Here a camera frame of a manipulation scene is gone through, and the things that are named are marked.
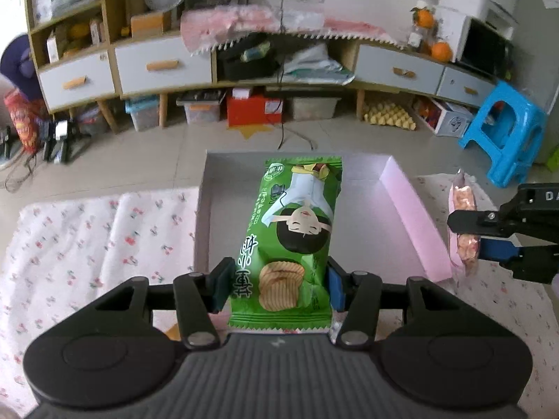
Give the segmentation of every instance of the stool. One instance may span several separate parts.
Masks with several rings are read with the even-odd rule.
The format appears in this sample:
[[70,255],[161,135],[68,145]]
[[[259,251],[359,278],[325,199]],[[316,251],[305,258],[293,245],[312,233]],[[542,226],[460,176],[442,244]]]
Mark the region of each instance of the stool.
[[[485,122],[493,106],[506,106],[495,125]],[[476,142],[491,158],[487,177],[505,188],[513,177],[524,183],[538,155],[546,128],[547,114],[505,82],[500,82],[485,100],[458,144],[465,148]]]

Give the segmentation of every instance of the green snack bag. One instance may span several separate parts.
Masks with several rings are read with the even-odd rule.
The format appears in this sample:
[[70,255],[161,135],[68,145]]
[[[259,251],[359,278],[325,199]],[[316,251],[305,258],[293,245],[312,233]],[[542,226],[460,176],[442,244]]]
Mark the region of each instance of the green snack bag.
[[340,157],[270,159],[242,244],[231,296],[232,327],[329,327],[324,287]]

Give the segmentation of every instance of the black hair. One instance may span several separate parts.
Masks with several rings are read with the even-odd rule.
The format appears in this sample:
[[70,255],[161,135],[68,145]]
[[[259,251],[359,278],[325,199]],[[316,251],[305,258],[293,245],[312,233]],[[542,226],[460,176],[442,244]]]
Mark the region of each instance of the black hair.
[[[292,215],[295,209],[284,208],[280,215]],[[327,217],[322,217],[321,215],[317,215],[317,217],[320,223],[331,225]],[[304,235],[303,233],[293,232],[287,228],[287,222],[285,221],[277,222],[276,231],[278,241],[285,249],[289,250],[289,252],[302,253],[304,255],[317,253],[324,247],[330,237],[330,232],[323,228],[320,229],[320,233],[317,235]]]

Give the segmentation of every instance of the wooden leg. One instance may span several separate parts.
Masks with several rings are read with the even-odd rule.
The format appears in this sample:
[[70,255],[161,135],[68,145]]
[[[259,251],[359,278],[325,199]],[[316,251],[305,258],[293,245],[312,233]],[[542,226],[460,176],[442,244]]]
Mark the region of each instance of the wooden leg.
[[356,117],[359,121],[363,119],[363,106],[365,105],[365,90],[357,90]]
[[167,125],[167,103],[169,101],[168,94],[159,95],[159,127]]
[[108,122],[109,127],[113,133],[118,134],[118,125],[116,124],[115,117],[112,115],[111,109],[108,107],[107,102],[104,100],[98,100],[97,105],[99,110],[103,114],[105,120]]

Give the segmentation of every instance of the microwave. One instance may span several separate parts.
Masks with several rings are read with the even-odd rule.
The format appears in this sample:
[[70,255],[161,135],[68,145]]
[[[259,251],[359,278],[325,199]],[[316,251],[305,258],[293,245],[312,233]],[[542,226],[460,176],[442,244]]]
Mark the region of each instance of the microwave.
[[474,72],[505,80],[511,66],[512,44],[481,20],[438,7],[438,37],[448,42],[452,61]]

